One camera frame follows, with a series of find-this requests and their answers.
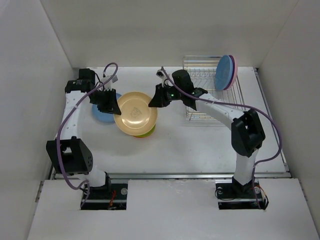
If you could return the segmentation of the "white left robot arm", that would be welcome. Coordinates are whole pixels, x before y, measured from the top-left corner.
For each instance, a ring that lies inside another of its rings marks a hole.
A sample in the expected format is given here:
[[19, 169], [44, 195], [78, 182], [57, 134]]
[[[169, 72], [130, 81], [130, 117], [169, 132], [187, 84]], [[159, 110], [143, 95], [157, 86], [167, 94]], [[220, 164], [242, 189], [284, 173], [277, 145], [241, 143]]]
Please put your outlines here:
[[94, 188], [103, 199], [111, 195], [112, 186], [108, 174], [94, 164], [93, 154], [82, 140], [82, 126], [87, 107], [102, 123], [112, 123], [115, 115], [121, 115], [120, 94], [111, 87], [117, 80], [115, 73], [99, 78], [90, 68], [79, 69], [78, 78], [69, 80], [64, 88], [65, 107], [57, 135], [46, 143], [54, 169], [73, 190], [89, 193]]

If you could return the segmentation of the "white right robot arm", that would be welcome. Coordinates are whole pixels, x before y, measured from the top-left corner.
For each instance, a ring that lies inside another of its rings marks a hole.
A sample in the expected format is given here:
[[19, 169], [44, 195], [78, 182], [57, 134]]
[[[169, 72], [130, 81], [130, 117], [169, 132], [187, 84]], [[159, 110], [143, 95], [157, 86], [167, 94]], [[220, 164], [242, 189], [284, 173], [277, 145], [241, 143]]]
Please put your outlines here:
[[155, 87], [155, 94], [148, 104], [150, 108], [164, 108], [172, 101], [182, 101], [186, 107], [213, 117], [230, 130], [231, 146], [236, 152], [231, 190], [235, 196], [243, 197], [250, 191], [249, 184], [254, 182], [254, 164], [266, 138], [258, 113], [252, 108], [247, 111], [232, 108], [207, 90], [194, 87], [186, 70], [177, 70], [168, 75], [161, 68], [156, 75], [162, 82]]

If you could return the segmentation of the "light blue plate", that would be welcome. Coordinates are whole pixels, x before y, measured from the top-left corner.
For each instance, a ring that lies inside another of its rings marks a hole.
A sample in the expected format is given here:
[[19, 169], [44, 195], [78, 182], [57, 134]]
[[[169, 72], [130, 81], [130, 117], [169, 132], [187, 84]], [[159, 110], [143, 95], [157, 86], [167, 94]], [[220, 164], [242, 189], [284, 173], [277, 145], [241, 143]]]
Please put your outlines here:
[[92, 104], [92, 114], [100, 122], [103, 123], [113, 123], [114, 115], [112, 113], [107, 113], [105, 110], [105, 105], [107, 103], [106, 91], [97, 91], [90, 97], [90, 103]]

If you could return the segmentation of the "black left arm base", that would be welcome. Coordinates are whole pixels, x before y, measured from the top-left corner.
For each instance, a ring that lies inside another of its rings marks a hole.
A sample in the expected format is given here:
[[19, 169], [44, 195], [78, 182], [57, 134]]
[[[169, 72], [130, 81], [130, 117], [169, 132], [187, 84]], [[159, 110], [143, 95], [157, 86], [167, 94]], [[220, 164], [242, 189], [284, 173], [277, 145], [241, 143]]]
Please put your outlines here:
[[110, 186], [91, 187], [89, 196], [82, 196], [81, 210], [117, 211], [127, 209], [128, 184], [112, 183]]

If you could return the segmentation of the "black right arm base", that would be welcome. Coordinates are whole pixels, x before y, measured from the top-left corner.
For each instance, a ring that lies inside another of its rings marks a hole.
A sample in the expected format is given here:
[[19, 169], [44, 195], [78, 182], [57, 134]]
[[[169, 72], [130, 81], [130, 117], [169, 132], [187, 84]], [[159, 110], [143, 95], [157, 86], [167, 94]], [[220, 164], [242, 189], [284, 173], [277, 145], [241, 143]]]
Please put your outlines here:
[[219, 210], [266, 210], [269, 198], [259, 182], [236, 186], [233, 182], [217, 182], [215, 197]]

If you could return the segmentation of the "beige plate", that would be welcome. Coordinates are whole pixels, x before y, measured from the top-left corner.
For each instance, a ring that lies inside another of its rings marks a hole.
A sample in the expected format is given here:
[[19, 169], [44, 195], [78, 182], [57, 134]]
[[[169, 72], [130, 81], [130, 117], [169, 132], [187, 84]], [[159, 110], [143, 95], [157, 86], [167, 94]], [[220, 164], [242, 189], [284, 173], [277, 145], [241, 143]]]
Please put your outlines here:
[[118, 100], [121, 115], [114, 115], [117, 127], [125, 134], [139, 136], [157, 123], [158, 109], [148, 107], [151, 97], [139, 91], [123, 94]]

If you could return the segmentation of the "green plate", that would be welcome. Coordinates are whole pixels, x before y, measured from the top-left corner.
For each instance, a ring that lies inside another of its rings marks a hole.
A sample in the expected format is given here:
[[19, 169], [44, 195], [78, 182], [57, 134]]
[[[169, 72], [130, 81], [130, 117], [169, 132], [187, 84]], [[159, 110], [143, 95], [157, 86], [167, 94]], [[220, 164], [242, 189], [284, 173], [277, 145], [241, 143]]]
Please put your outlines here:
[[147, 133], [144, 133], [144, 134], [152, 134], [155, 131], [155, 128], [156, 128], [156, 125], [154, 125]]

